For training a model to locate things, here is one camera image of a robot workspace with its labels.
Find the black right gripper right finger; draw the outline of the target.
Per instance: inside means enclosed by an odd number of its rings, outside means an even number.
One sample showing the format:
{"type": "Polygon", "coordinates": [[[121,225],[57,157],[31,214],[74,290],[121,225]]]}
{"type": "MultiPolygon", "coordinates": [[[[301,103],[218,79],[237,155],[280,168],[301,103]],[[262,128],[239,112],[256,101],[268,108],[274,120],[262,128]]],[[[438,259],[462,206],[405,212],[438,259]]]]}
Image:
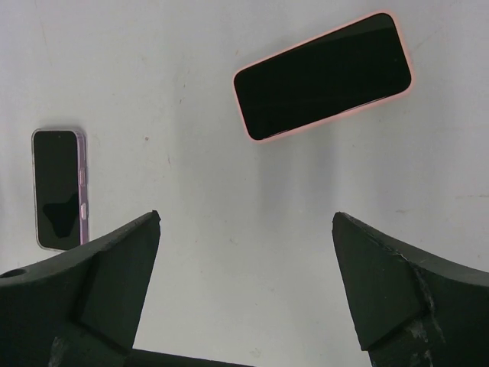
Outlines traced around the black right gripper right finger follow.
{"type": "Polygon", "coordinates": [[[336,213],[332,237],[373,366],[486,366],[488,274],[336,213]]]}

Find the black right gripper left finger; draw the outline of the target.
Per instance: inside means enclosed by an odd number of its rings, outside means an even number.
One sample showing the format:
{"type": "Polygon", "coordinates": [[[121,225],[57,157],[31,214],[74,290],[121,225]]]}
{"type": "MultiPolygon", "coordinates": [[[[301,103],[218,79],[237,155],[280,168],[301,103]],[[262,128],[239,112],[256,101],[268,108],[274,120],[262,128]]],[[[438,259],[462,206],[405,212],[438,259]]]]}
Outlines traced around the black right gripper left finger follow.
{"type": "Polygon", "coordinates": [[[3,366],[123,366],[160,241],[151,211],[85,245],[1,275],[3,366]]]}

